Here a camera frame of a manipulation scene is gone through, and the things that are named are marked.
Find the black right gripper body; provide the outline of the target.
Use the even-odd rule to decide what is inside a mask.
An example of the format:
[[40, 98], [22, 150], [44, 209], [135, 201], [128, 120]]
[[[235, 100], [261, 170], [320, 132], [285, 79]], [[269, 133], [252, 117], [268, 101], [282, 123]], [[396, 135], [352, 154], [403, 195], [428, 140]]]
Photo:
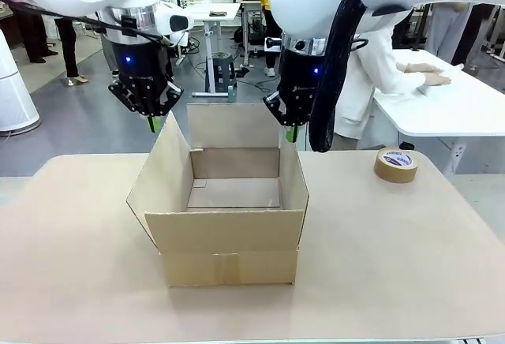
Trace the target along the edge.
[[324, 56], [300, 54], [285, 49], [280, 67], [279, 97], [285, 111], [294, 116], [295, 121], [311, 114], [320, 77], [323, 74]]

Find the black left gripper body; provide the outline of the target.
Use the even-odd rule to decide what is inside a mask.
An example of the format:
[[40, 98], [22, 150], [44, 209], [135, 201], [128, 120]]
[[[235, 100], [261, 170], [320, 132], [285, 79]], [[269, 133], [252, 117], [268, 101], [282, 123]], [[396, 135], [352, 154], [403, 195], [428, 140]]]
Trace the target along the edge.
[[151, 108], [171, 81], [171, 64], [165, 47], [157, 43], [112, 44], [118, 66], [118, 81], [132, 82], [143, 89]]

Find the person's left hand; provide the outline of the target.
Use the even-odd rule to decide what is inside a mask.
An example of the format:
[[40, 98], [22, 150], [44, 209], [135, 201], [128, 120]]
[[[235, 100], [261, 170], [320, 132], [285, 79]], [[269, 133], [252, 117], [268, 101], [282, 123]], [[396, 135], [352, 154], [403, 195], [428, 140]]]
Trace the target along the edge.
[[396, 63], [396, 68], [403, 73], [437, 73], [441, 74], [442, 69], [427, 63], [403, 64]]

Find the person's right hand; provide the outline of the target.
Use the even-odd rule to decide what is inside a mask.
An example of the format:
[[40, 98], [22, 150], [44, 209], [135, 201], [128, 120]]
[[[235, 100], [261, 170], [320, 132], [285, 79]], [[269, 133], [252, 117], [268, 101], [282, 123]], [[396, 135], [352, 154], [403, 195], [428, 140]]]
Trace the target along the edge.
[[450, 78], [442, 76], [438, 73], [424, 73], [424, 77], [425, 77], [424, 85], [427, 87], [442, 86], [451, 83]]

